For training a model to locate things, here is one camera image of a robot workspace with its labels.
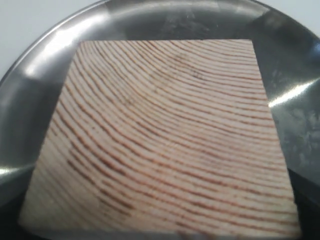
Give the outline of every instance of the metal tray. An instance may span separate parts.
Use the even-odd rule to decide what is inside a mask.
[[[27,189],[80,41],[173,39],[253,41],[293,187],[320,203],[320,40],[315,35],[253,0],[108,0],[45,33],[1,80],[0,206]]]

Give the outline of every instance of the stainless steel plate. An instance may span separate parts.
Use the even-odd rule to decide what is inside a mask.
[[[1,80],[0,206],[27,188],[80,41],[225,38],[253,40],[292,183],[316,201],[300,176],[320,186],[318,38],[252,0],[109,0],[55,26]]]

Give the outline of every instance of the light wood surface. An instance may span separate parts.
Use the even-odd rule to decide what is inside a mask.
[[[82,43],[20,223],[297,237],[292,187],[251,41]]]

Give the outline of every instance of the wood grain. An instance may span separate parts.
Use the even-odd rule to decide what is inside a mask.
[[[82,43],[20,223],[299,236],[251,41]]]

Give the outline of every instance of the white background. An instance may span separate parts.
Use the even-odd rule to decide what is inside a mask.
[[[45,31],[97,0],[0,0],[0,79]],[[320,37],[319,0],[260,0]]]

